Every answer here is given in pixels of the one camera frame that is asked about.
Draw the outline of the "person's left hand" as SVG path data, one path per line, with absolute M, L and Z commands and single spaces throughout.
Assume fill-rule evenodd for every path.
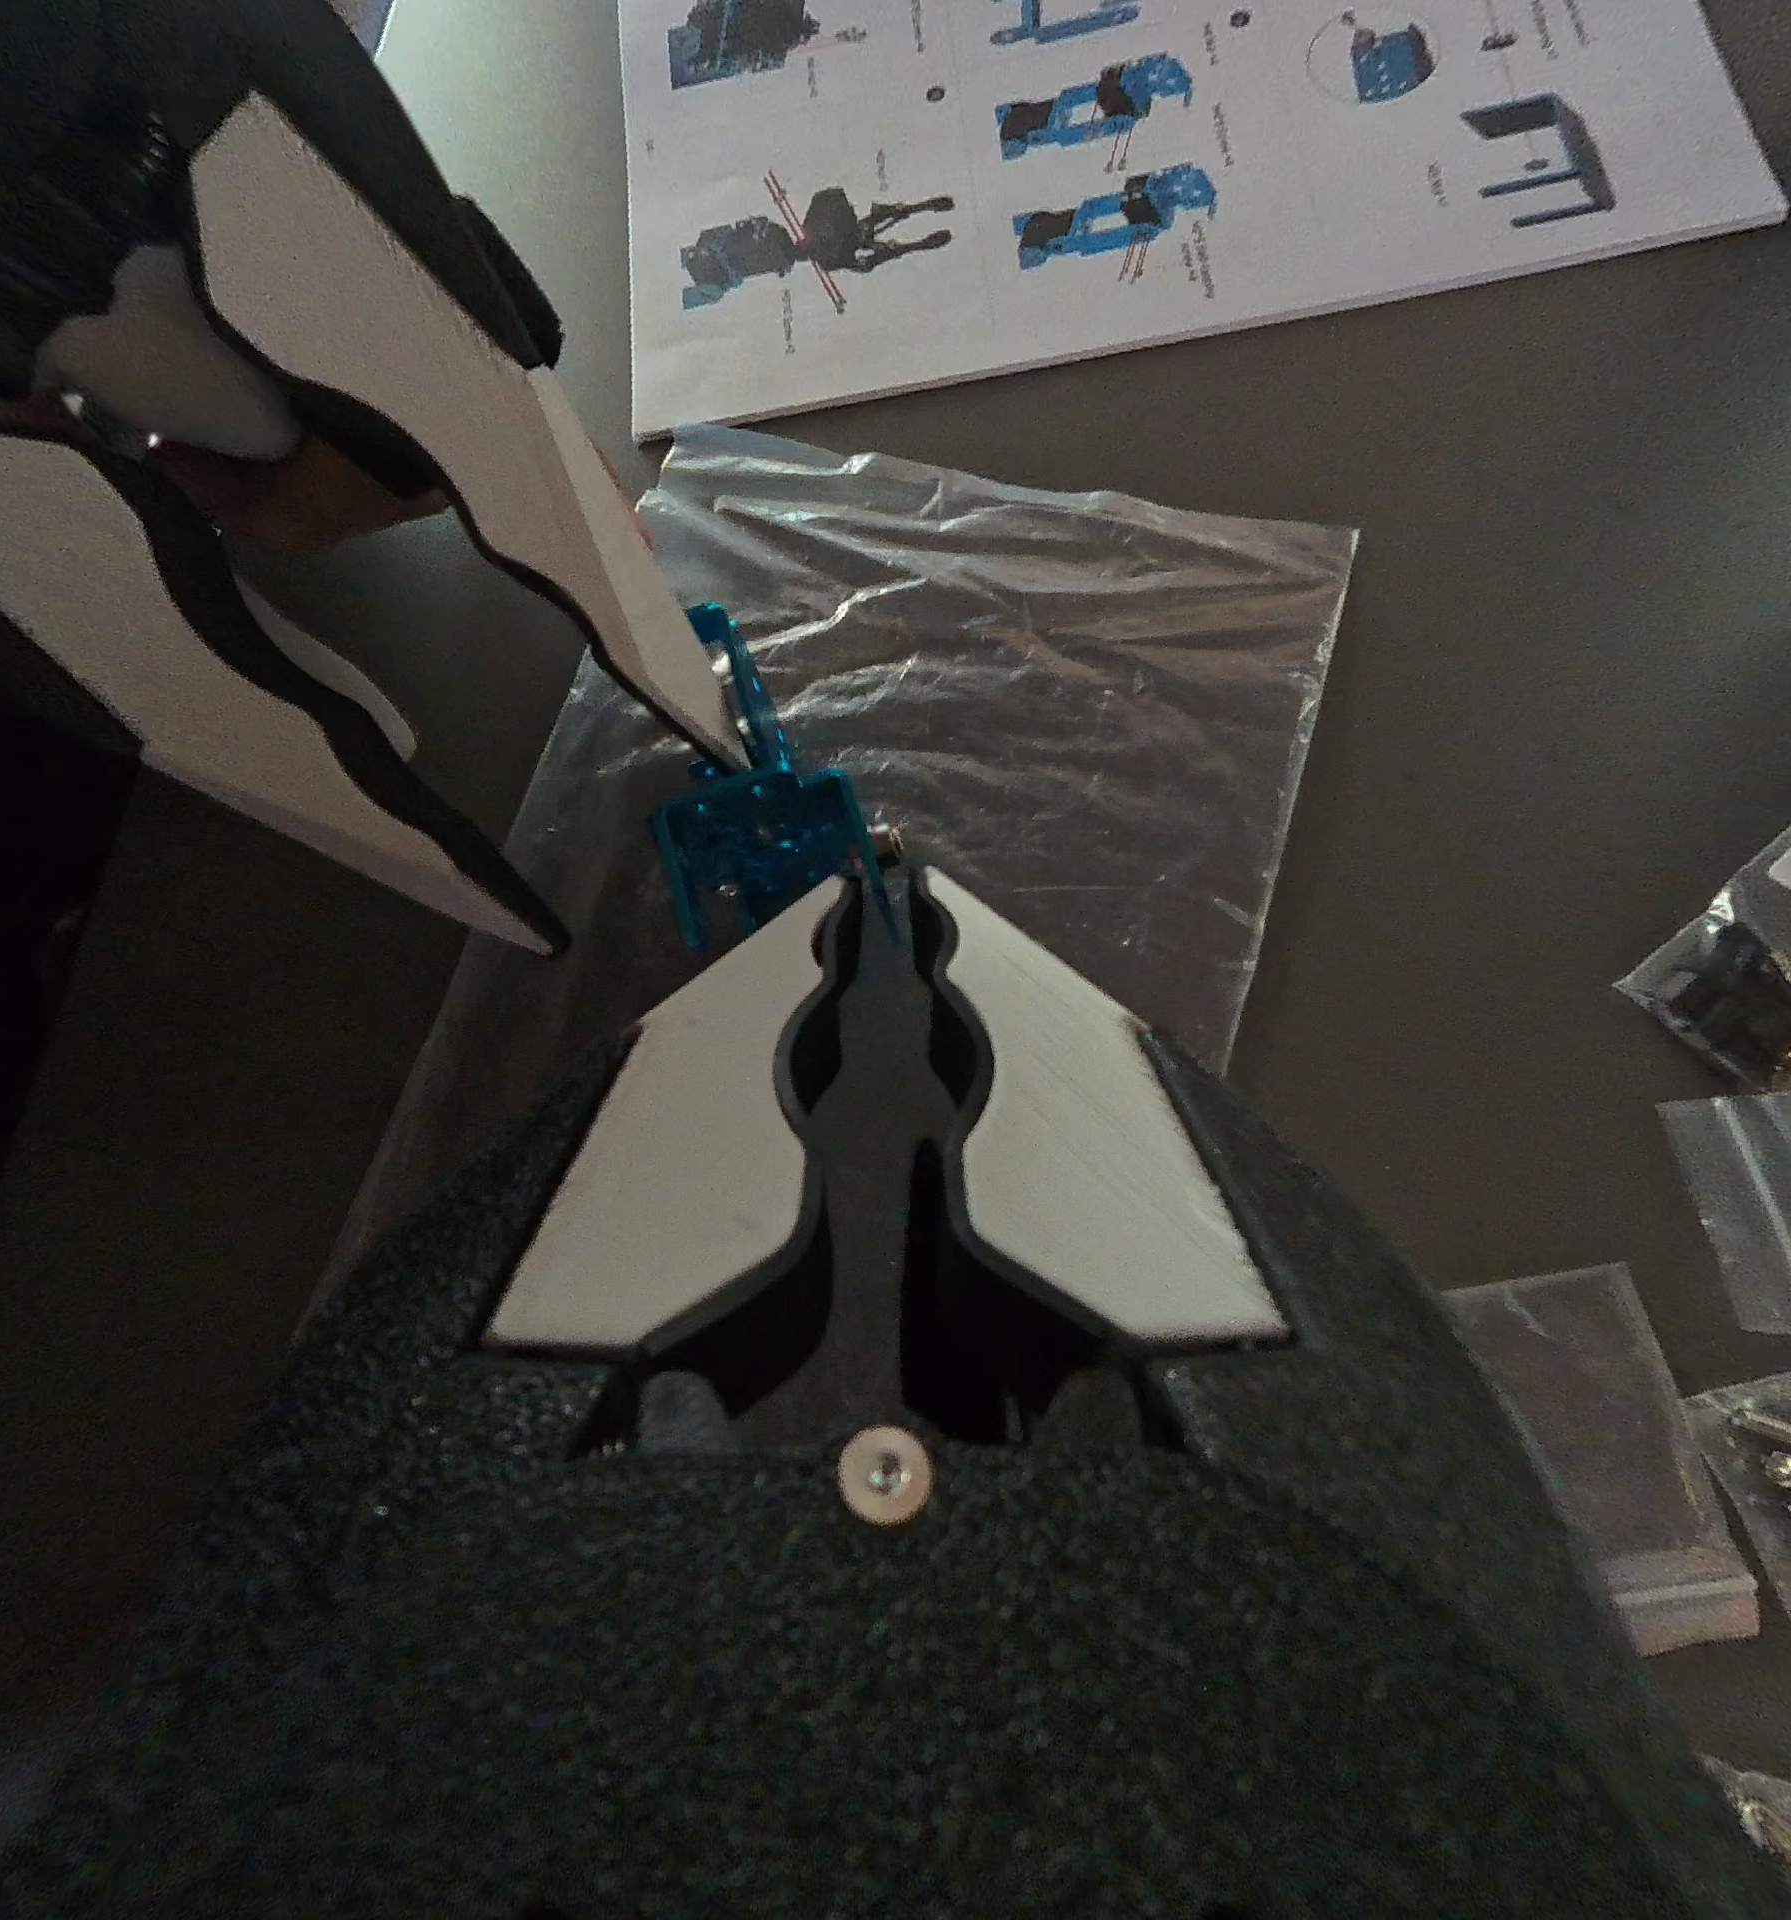
M 146 464 L 224 535 L 284 558 L 323 552 L 452 510 L 442 488 L 394 494 L 313 435 L 273 464 L 163 439 L 148 450 Z

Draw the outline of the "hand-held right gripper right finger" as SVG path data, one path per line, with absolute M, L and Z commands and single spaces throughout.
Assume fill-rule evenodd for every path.
M 1147 1024 L 944 870 L 912 879 L 910 916 L 967 1255 L 1125 1353 L 1288 1342 Z

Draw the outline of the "blue metal bracket assembly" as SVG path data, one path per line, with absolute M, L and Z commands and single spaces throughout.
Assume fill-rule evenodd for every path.
M 735 771 L 693 762 L 690 788 L 650 816 L 684 944 L 710 943 L 706 900 L 730 897 L 754 932 L 829 876 L 863 879 L 899 935 L 872 833 L 839 768 L 802 770 L 747 642 L 720 603 L 688 611 L 696 637 L 730 669 L 747 745 Z

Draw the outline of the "group of small hardware bags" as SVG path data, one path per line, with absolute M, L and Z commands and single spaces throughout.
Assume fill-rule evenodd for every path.
M 1617 994 L 1725 1080 L 1657 1114 L 1739 1329 L 1791 1339 L 1791 824 Z M 1638 1654 L 1791 1627 L 1791 1370 L 1679 1395 L 1615 1263 L 1450 1308 Z

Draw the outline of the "clear plastic bag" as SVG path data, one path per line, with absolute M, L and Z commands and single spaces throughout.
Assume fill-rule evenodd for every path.
M 1355 532 L 726 427 L 684 431 L 640 508 L 680 594 L 736 618 L 801 763 L 847 770 L 912 860 L 1227 1069 Z M 684 771 L 641 708 L 575 673 L 506 846 L 572 946 L 469 940 L 333 1288 L 702 965 L 649 830 Z

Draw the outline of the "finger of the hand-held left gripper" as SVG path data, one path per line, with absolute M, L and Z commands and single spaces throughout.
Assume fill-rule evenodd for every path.
M 559 918 L 408 766 L 376 690 L 247 594 L 152 470 L 0 430 L 0 620 L 154 771 L 534 956 Z
M 673 732 L 743 762 L 717 669 L 557 375 L 502 348 L 261 92 L 189 159 L 189 203 L 218 320 L 413 439 L 494 563 L 583 616 Z

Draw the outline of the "open instruction manual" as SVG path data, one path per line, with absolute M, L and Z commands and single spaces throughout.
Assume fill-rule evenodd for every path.
M 620 5 L 631 427 L 1790 216 L 1698 5 Z

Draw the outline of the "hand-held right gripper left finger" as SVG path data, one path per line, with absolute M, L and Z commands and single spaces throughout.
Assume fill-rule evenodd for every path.
M 806 1131 L 841 1070 L 850 880 L 827 876 L 637 1022 L 487 1325 L 503 1353 L 661 1353 L 806 1249 Z

